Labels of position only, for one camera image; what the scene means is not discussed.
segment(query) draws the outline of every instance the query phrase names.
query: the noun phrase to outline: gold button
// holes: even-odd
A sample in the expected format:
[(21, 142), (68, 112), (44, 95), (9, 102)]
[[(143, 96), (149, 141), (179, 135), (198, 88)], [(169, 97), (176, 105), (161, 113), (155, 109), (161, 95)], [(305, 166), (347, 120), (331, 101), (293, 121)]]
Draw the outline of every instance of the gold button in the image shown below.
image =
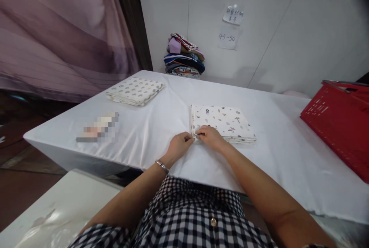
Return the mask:
[(211, 226), (213, 226), (213, 227), (215, 227), (215, 226), (216, 226), (216, 219), (215, 219), (215, 218), (212, 218), (212, 219), (210, 220), (210, 225), (211, 225)]

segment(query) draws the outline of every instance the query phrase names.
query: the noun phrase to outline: checkered dress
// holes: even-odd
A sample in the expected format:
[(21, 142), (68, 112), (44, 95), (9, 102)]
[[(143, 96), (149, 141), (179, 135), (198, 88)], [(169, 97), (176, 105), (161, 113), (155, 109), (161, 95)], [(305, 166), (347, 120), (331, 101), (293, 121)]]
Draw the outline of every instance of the checkered dress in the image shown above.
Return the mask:
[(167, 176), (145, 210), (136, 234), (98, 224), (85, 230), (69, 248), (131, 246), (276, 247), (276, 244), (245, 219), (238, 194)]

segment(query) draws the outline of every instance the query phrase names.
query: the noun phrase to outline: white wall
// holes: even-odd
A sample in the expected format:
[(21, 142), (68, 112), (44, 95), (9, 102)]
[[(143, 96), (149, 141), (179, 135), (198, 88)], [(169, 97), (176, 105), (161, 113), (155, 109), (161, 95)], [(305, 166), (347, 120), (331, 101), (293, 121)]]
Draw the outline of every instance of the white wall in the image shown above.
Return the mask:
[[(217, 47), (227, 2), (246, 6), (238, 50)], [(201, 79), (313, 96), (322, 79), (355, 81), (369, 71), (368, 28), (358, 0), (141, 0), (155, 71), (170, 33), (204, 52)]]

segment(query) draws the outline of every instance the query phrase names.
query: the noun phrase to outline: person's left hand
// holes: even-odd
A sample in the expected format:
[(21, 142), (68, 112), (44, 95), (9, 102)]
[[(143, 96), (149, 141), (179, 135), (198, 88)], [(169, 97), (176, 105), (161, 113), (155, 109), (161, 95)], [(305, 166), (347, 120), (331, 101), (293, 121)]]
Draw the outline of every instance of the person's left hand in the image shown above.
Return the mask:
[(175, 135), (170, 141), (168, 151), (160, 160), (168, 169), (171, 168), (176, 161), (183, 157), (194, 140), (188, 132)]

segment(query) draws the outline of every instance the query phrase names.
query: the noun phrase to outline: wrist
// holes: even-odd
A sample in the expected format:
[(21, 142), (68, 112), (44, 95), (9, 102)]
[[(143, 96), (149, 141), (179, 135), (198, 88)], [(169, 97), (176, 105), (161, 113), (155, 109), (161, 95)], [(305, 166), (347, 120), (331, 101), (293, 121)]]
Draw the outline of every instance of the wrist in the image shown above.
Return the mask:
[(232, 144), (230, 144), (227, 141), (224, 141), (223, 143), (221, 143), (217, 149), (217, 152), (220, 153), (222, 156), (227, 154), (227, 151), (233, 147)]
[(170, 154), (165, 154), (160, 158), (160, 161), (165, 164), (167, 169), (170, 169), (176, 163), (175, 157)]

